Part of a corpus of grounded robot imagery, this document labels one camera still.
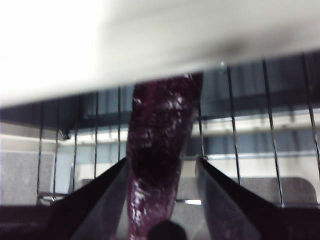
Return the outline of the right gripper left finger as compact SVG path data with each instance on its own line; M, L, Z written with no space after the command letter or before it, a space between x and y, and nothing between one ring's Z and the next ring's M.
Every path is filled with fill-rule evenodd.
M90 183L52 205L51 240L111 240L125 202L129 164L123 158Z

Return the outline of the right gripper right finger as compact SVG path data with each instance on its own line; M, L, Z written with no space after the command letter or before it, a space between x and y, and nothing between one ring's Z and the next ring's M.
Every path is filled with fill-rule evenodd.
M213 240L286 240L281 209L196 159L197 189Z

